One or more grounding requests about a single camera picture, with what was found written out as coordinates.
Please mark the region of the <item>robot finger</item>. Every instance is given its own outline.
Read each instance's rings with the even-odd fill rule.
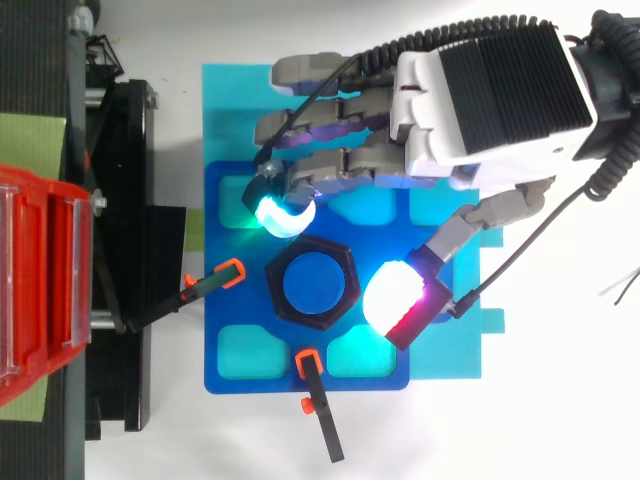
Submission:
[[[365,128],[380,130],[389,125],[392,96],[389,88],[373,88],[351,98],[318,100],[293,123],[276,148],[290,148],[312,140],[327,142]],[[280,110],[262,117],[255,130],[256,145],[263,145],[273,137],[292,113]]]

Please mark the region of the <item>black metal frame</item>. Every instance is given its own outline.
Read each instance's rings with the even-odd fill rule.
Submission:
[[[109,83],[87,111],[92,182],[108,202],[95,225],[93,308],[115,326],[94,330],[87,348],[87,440],[100,438],[101,420],[124,420],[125,431],[149,421],[151,327],[125,324],[180,289],[186,209],[150,205],[153,94],[143,80]]]

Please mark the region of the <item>robotic hand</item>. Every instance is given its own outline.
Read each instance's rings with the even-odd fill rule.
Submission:
[[[418,32],[349,59],[281,59],[272,69],[274,87],[310,96],[296,111],[260,120],[257,175],[243,202],[272,234],[290,237],[313,220],[316,202],[362,185],[515,185],[460,208],[425,245],[373,277],[365,316],[404,349],[441,311],[463,315],[564,208],[582,194],[604,200],[638,159],[638,23],[598,11],[591,34],[580,39],[535,18],[493,17]],[[339,91],[361,93],[317,100]],[[292,165],[271,159],[274,148],[365,128],[372,133],[360,148],[322,150]],[[606,161],[494,276],[452,302],[435,278],[440,268],[481,228],[538,213],[555,175],[588,158]]]

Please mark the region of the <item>black hexagonal frame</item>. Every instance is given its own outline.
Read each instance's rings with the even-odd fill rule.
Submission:
[[[338,303],[326,312],[317,314],[303,313],[297,310],[284,293],[284,274],[287,267],[302,254],[319,252],[333,258],[344,274],[344,291]],[[267,285],[276,315],[283,320],[299,325],[326,331],[331,328],[360,298],[360,280],[351,248],[340,243],[326,240],[315,235],[300,235],[289,243],[265,267]]]

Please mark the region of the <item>black cable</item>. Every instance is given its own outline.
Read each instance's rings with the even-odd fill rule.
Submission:
[[[331,86],[333,82],[338,80],[344,73],[349,70],[360,58],[360,54],[354,55],[349,58],[346,62],[344,62],[340,68],[338,68],[335,72],[333,72],[324,82],[320,85],[309,97],[304,101],[302,105],[300,105],[291,115],[287,118],[287,121],[284,122],[280,130],[276,132],[276,134],[271,137],[265,144],[262,146],[261,150],[272,150],[273,147],[278,143],[285,133],[287,133],[294,122],[304,113],[304,111],[311,106],[313,102],[315,102],[320,95],[322,95],[327,89]]]
[[[469,310],[469,308],[478,301],[480,294],[489,288],[493,282],[495,282],[511,265],[513,265],[515,261],[531,246],[531,244],[538,239],[542,232],[544,232],[547,227],[551,225],[551,223],[584,192],[585,187],[582,186],[558,205],[556,209],[544,220],[544,222],[542,222],[540,226],[538,226],[538,228],[529,235],[529,238],[527,238],[522,245],[520,245],[520,247],[518,247],[518,249],[513,252],[513,254],[502,265],[500,265],[495,272],[491,274],[489,278],[456,302],[455,307],[450,311],[451,315],[455,318],[460,318],[464,315],[467,310]]]
[[[583,38],[577,37],[575,35],[565,35],[564,39],[567,42],[573,42],[576,45],[584,45],[585,40]]]
[[[627,286],[624,287],[624,290],[622,290],[622,293],[618,297],[618,300],[614,302],[613,304],[614,306],[616,307],[618,306],[618,304],[622,301],[622,299],[626,295],[627,291],[631,288],[631,285],[633,285],[633,282],[635,282],[638,279],[638,277],[640,277],[640,270],[638,270],[636,274],[633,277],[631,277],[631,280],[629,280],[629,283],[627,283]]]

